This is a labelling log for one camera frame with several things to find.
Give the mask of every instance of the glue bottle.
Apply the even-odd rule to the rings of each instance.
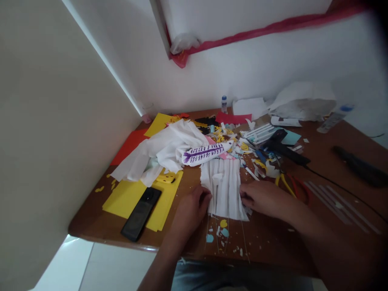
[[[225,95],[222,96],[221,111],[222,111],[222,113],[228,114],[228,107],[227,107],[226,96]]]
[[[345,116],[354,109],[353,104],[345,104],[338,108],[316,131],[327,133],[330,128],[340,122]]]

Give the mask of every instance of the paper fish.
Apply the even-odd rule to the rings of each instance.
[[[215,143],[205,147],[192,148],[183,154],[182,163],[191,167],[198,166],[228,151],[232,145],[233,141],[231,140],[226,143]]]

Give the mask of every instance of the right hand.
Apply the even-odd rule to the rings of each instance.
[[[268,181],[241,184],[240,196],[245,206],[281,220],[287,220],[298,212],[298,208],[304,206],[299,200]]]

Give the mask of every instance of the yellow paper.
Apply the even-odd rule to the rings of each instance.
[[[141,182],[121,181],[102,209],[128,219],[147,187]]]
[[[146,228],[153,231],[162,231],[164,223],[166,222],[167,216],[170,212],[171,205],[173,203],[175,194],[177,193],[179,183],[181,182],[183,171],[179,171],[175,177],[173,183],[164,183],[155,181],[152,187],[162,191],[158,203],[156,204],[154,211],[152,212]]]
[[[162,194],[146,224],[146,228],[155,232],[163,230],[182,176],[183,171],[179,171],[173,183],[155,181],[152,184],[152,187],[162,191]],[[128,219],[146,188],[141,181],[121,181],[106,200],[102,209]]]
[[[158,115],[155,117],[153,123],[151,124],[150,128],[146,131],[144,134],[145,136],[151,137],[155,134],[157,134],[159,131],[164,129],[166,127],[166,123],[171,120],[172,116],[158,113]]]

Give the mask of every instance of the smartphone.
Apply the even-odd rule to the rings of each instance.
[[[139,202],[136,204],[135,209],[132,211],[120,232],[123,236],[133,242],[136,242],[139,239],[141,232],[144,229],[147,220],[161,194],[162,191],[152,187],[148,187],[144,191]]]

